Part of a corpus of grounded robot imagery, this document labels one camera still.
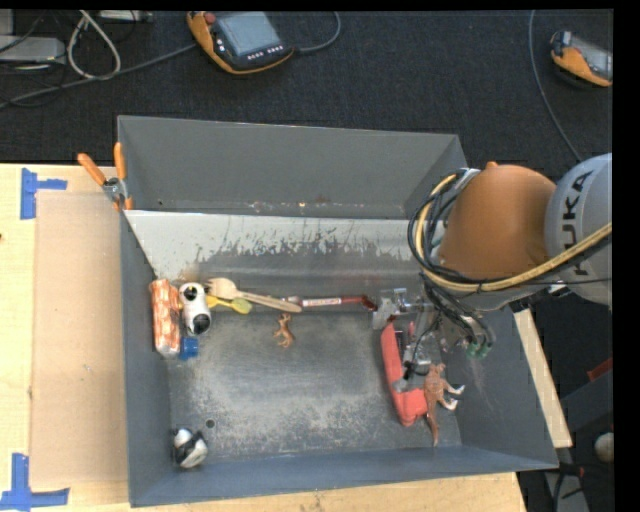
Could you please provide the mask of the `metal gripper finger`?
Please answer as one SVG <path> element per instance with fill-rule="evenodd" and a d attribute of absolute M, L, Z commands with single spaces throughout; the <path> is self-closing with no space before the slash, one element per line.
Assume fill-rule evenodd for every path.
<path fill-rule="evenodd" d="M 431 357 L 421 344 L 408 344 L 401 356 L 400 391 L 420 388 L 432 363 Z"/>
<path fill-rule="evenodd" d="M 372 328 L 383 329 L 398 316 L 408 313 L 406 288 L 382 290 L 377 298 L 377 309 L 372 313 Z"/>

